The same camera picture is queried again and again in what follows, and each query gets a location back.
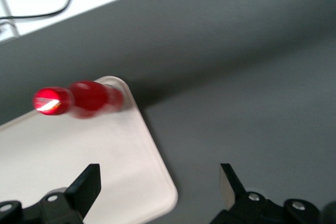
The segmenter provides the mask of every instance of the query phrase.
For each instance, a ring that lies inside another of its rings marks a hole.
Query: red object
[[[115,112],[123,105],[120,90],[94,81],[78,81],[68,88],[43,88],[34,95],[34,108],[45,115],[69,113],[75,118],[91,118]]]

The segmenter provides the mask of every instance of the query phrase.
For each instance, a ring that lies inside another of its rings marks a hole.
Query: gray table
[[[336,0],[120,0],[0,45],[0,123],[43,86],[131,87],[179,191],[152,223],[209,223],[219,164],[275,203],[336,199]]]

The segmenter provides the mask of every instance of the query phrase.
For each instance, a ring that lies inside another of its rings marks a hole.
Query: white tray
[[[28,207],[99,163],[102,190],[85,223],[145,223],[174,208],[176,188],[129,88],[96,82],[122,90],[122,111],[85,120],[31,111],[0,126],[0,202]]]

